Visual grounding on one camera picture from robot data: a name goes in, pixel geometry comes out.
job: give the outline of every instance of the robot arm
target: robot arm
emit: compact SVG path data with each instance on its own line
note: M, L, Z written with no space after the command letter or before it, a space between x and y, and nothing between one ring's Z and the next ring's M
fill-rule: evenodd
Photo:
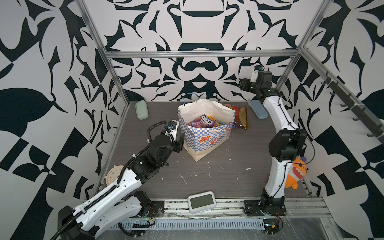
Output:
M151 130L161 125L165 130L152 140ZM61 239L92 240L123 219L146 215L151 201L143 191L116 204L158 173L160 167L168 166L167 159L172 152L182 150L184 134L175 141L178 127L179 122L175 120L152 125L147 131L148 145L124 165L116 181L75 208L66 206L59 211L59 231L51 240L59 235Z
M270 215L275 212L283 215L285 212L284 188L288 171L296 156L300 155L307 133L298 128L286 109L282 107L281 93L272 88L272 73L269 71L255 72L257 72L257 77L252 74L252 80L245 78L239 82L240 89L256 94L256 98L271 116L277 134L268 146L272 156L272 167L261 200L257 204L251 202L247 204L246 201L245 213L249 216L260 213Z

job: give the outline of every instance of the blue bag handle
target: blue bag handle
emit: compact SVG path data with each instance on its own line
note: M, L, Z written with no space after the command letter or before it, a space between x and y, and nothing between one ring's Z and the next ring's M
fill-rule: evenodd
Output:
M188 94L191 94L191 95L195 94L197 96L197 100L199 99L199 96L196 93L186 93L186 94L184 94L184 97L183 97L184 106L185 106L185 96L188 95Z
M228 125L228 124L225 124L225 123L223 123L223 122L218 122L218 123L220 123L220 124L222 124L222 125L226 125L226 126L228 126L228 127L230 127L230 128L234 128L234 127L235 127L235 124L234 124L233 122L230 122L230 123L229 123L229 124L231 124L231 126Z

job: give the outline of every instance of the black and white patterned wall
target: black and white patterned wall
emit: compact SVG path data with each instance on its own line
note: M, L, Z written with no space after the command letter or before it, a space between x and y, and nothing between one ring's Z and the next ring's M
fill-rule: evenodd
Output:
M381 120L384 119L384 3L335 0L308 48ZM345 237L384 237L384 146L301 58L283 88L290 116L316 149L308 166ZM311 158L313 149L306 146Z
M321 0L86 0L108 51L296 49ZM184 93L241 101L240 78L260 64L283 73L289 57L114 59L132 101Z
M72 0L0 3L1 239L49 239L93 194L124 102Z

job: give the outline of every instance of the checkered bag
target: checkered bag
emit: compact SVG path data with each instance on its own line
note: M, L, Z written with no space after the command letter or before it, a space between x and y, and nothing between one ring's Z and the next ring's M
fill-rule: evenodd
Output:
M235 111L222 104L200 99L177 108L181 131L185 133L184 149L197 162L226 141L234 127ZM225 124L211 128L196 128L187 125L202 115L212 116Z

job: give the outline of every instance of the orange plush toy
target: orange plush toy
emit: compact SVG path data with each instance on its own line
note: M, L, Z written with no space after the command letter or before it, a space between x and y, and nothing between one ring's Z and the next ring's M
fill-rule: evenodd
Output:
M292 187L293 189L297 189L297 182L300 179L303 179L307 175L307 165L301 165L307 161L305 157L302 157L301 159L296 158L294 163L292 164L291 168L288 172L287 182L285 183L285 188Z

